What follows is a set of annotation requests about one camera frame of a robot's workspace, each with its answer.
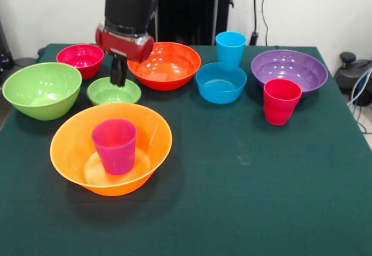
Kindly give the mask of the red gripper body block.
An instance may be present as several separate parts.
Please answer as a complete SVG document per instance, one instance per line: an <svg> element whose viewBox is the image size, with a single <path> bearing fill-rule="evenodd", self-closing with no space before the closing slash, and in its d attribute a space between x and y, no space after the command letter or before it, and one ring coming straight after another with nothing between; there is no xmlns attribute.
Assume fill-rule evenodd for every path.
<svg viewBox="0 0 372 256"><path fill-rule="evenodd" d="M109 31L99 23L95 33L96 44L105 52L143 62L152 53L154 38L148 34L139 37L124 36Z"/></svg>

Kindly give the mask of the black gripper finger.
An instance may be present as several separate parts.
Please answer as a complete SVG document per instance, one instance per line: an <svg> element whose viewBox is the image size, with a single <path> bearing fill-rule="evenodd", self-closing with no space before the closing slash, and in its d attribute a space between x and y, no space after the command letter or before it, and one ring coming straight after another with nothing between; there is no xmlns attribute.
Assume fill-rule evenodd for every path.
<svg viewBox="0 0 372 256"><path fill-rule="evenodd" d="M126 83L126 76L127 76L127 58L123 57L119 60L119 76L118 76L118 86L124 87Z"/></svg>
<svg viewBox="0 0 372 256"><path fill-rule="evenodd" d="M116 55L113 55L111 72L110 72L110 82L113 85L117 85L119 75L119 59Z"/></svg>

